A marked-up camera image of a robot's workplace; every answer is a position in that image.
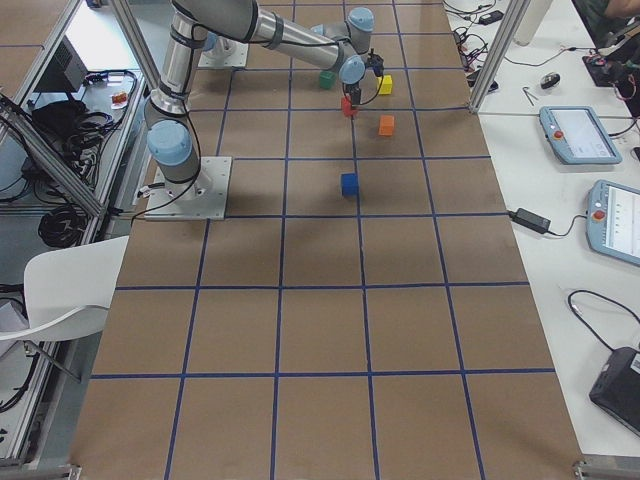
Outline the red wooden block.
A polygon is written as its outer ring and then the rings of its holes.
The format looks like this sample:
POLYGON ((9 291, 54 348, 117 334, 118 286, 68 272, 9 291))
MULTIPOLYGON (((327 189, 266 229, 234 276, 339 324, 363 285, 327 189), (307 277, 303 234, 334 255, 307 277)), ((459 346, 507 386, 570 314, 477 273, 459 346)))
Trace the red wooden block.
POLYGON ((341 98, 341 110, 345 117, 351 117, 352 113, 352 105, 350 100, 347 97, 341 98))

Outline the orange wooden block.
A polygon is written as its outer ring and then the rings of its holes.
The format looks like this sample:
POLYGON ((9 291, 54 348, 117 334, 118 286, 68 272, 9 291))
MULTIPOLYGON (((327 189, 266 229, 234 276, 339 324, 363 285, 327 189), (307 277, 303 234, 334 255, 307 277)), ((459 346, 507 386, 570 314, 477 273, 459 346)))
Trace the orange wooden block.
POLYGON ((378 134, 382 137, 391 137, 395 132, 395 116, 381 115, 379 118, 378 134))

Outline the yellow wooden block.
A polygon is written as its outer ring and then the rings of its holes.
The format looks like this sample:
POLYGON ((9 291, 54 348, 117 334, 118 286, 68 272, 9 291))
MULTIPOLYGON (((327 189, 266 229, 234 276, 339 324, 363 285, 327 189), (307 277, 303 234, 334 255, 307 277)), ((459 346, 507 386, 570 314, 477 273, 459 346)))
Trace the yellow wooden block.
POLYGON ((377 78, 377 93, 379 95, 391 95, 393 92, 393 78, 389 74, 385 74, 377 78))

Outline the green wooden block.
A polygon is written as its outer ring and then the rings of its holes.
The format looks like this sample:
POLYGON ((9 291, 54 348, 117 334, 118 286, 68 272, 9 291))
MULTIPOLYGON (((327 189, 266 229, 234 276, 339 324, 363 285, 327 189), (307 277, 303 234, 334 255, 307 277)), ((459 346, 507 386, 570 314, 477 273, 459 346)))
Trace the green wooden block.
POLYGON ((323 90, 331 90, 335 84, 336 75, 331 71, 321 71, 318 76, 318 85, 323 90))

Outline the blue wooden block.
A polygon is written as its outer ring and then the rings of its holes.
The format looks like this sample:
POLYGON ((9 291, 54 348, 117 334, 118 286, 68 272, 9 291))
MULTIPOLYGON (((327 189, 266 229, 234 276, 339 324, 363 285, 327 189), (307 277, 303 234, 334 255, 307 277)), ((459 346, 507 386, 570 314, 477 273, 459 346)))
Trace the blue wooden block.
POLYGON ((359 194, 358 176, 354 172, 343 173, 340 176, 341 194, 344 197, 353 197, 359 194))

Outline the black computer mouse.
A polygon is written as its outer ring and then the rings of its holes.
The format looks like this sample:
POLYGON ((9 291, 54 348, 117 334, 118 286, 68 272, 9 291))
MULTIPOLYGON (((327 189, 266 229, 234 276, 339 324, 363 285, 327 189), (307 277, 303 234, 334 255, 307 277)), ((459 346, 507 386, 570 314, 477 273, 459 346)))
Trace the black computer mouse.
POLYGON ((551 88, 554 88, 555 86, 557 86, 559 84, 561 80, 561 76, 559 73, 557 72, 550 72, 546 75, 544 75, 540 81, 539 81, 539 86, 541 90, 549 90, 551 88))

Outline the black power adapter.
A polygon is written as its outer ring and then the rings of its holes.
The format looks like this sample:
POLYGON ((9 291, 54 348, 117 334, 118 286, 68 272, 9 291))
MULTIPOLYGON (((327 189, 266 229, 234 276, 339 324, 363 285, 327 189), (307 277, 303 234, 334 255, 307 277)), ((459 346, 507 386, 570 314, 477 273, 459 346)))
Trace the black power adapter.
POLYGON ((508 216, 512 222, 539 234, 546 234, 551 224, 549 219, 524 208, 518 208, 515 211, 509 210, 508 216))

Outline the upper teach pendant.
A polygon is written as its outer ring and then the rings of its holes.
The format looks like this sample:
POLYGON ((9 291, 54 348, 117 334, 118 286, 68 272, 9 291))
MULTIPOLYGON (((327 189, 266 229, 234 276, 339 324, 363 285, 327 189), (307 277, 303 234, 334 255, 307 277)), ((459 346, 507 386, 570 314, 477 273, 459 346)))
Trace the upper teach pendant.
POLYGON ((555 156, 567 165, 616 165, 622 156, 589 106, 545 106, 539 122, 555 156))

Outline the teach pendant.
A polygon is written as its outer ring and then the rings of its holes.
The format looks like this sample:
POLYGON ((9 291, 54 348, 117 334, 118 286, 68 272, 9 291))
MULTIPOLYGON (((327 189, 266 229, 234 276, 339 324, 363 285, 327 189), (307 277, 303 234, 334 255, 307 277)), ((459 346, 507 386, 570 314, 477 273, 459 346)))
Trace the teach pendant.
POLYGON ((639 265, 639 190, 598 180, 587 199, 586 234, 596 252, 639 265))
POLYGON ((622 156, 589 106, 545 106, 539 122, 555 156, 567 165, 616 165, 622 156))

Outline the lower teach pendant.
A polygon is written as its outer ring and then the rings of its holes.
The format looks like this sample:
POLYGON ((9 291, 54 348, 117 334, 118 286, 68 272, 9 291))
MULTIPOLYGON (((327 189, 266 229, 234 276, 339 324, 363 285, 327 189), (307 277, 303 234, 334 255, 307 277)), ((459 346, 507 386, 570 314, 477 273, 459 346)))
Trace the lower teach pendant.
POLYGON ((639 265, 639 190, 598 180, 587 199, 586 234, 596 252, 639 265))

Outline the white plastic chair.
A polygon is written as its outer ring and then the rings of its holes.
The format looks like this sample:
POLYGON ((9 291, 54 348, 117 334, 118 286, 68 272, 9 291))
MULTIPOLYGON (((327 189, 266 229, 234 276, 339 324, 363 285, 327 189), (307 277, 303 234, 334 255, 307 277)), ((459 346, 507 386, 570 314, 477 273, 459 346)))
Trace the white plastic chair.
POLYGON ((1 304, 1 353, 20 340, 66 341, 104 329, 129 238, 35 256, 24 271, 26 312, 1 304))

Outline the black laptop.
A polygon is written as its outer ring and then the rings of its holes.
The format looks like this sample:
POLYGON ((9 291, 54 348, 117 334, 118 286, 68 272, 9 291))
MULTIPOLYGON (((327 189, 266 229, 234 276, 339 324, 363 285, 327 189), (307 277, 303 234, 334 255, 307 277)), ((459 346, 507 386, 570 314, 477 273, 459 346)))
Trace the black laptop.
POLYGON ((615 349, 591 388, 589 399, 639 435, 639 351, 631 347, 615 349))

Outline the aluminium frame post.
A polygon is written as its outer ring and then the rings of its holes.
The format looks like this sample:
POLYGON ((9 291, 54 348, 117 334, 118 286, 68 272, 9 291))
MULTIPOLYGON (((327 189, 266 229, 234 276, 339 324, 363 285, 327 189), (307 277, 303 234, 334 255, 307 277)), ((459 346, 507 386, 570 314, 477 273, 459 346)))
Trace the aluminium frame post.
POLYGON ((509 3, 471 91, 468 109, 472 114, 479 112, 529 4, 529 0, 512 0, 509 3))

